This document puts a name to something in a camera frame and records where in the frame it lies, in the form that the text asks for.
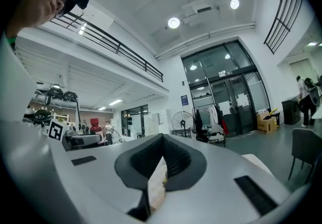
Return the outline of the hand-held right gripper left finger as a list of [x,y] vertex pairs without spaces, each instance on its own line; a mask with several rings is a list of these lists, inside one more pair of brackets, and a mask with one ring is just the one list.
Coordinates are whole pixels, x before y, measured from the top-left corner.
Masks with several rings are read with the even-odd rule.
[[146,221],[150,215],[148,181],[163,157],[163,134],[152,136],[144,143],[123,152],[115,161],[115,172],[126,187],[141,191],[138,205],[128,215]]

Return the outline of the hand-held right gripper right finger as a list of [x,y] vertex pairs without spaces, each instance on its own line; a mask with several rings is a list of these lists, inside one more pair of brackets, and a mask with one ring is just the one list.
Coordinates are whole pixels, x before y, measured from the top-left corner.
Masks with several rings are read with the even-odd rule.
[[207,160],[199,150],[167,134],[163,135],[163,158],[167,192],[190,189],[206,172]]

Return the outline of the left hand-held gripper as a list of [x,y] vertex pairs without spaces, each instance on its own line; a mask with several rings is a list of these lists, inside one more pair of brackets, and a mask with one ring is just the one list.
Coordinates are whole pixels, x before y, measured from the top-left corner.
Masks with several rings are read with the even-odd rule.
[[59,141],[66,151],[97,147],[102,141],[100,134],[80,134],[74,126],[54,119],[50,121],[47,137]]

